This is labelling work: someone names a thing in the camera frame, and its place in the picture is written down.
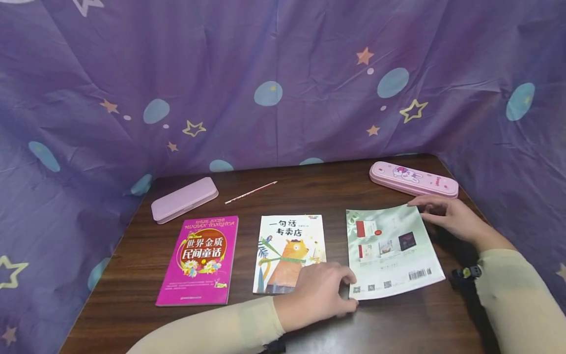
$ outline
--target beige sleeve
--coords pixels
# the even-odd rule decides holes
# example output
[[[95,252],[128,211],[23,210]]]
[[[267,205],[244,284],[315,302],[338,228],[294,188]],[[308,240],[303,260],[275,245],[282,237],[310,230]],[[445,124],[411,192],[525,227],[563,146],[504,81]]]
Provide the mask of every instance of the beige sleeve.
[[[566,317],[534,267],[513,250],[480,255],[475,281],[503,354],[566,352]]]
[[[273,297],[262,297],[169,323],[127,354],[257,354],[283,333]]]

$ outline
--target pencil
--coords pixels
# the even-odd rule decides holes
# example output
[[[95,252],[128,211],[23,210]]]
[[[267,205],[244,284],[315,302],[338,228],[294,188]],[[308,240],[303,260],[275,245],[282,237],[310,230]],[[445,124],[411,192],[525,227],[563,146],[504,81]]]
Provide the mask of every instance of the pencil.
[[[264,188],[267,188],[267,187],[269,187],[269,186],[272,186],[272,185],[274,185],[275,183],[277,183],[277,181],[273,181],[273,182],[271,182],[271,183],[266,184],[265,186],[256,188],[256,189],[254,189],[253,191],[249,191],[249,192],[246,193],[246,194],[242,194],[242,195],[240,195],[239,197],[236,197],[236,198],[234,198],[234,199],[230,199],[229,201],[224,202],[224,204],[230,204],[231,202],[237,201],[237,200],[240,199],[240,198],[246,197],[246,196],[248,196],[248,195],[250,195],[250,194],[252,194],[252,193],[257,192],[258,190],[262,190],[262,189],[264,189]]]

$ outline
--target children's book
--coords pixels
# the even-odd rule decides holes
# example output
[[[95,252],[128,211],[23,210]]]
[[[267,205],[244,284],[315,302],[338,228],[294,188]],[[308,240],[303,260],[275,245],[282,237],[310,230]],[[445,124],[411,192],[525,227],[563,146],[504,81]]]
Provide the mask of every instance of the children's book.
[[[347,210],[348,257],[357,300],[422,288],[445,278],[417,207]]]
[[[253,293],[289,293],[301,268],[320,262],[326,262],[321,215],[261,217]]]
[[[156,306],[226,305],[237,216],[185,220]]]

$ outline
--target dark brown table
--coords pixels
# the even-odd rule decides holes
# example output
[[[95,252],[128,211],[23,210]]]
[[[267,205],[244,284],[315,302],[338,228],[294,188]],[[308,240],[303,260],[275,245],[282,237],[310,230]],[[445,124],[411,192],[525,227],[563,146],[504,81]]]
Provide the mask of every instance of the dark brown table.
[[[432,156],[384,159],[450,176]],[[328,261],[348,263],[345,210],[401,205],[411,196],[372,183],[374,160],[257,169],[213,174],[215,200],[167,224],[157,225],[150,204],[202,176],[161,178],[153,184],[131,220],[102,278],[87,301],[61,353],[125,353],[140,338],[176,319],[212,306],[158,308],[155,300],[184,219],[238,215],[230,304],[252,294],[262,215],[322,214]],[[279,183],[229,205],[224,202],[254,188]],[[461,191],[460,198],[472,206]],[[445,272],[457,268],[451,255],[435,246]],[[362,302],[352,316],[317,323],[286,336],[287,353],[481,353],[479,335],[460,295],[448,281],[410,293]]]

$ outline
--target wristwatch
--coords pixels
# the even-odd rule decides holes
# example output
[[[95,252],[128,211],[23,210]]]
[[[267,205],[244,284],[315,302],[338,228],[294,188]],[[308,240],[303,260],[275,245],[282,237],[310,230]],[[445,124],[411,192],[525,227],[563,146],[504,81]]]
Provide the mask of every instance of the wristwatch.
[[[451,272],[450,285],[454,290],[459,289],[459,284],[473,282],[482,276],[482,269],[479,266],[465,267],[462,269],[454,269]]]

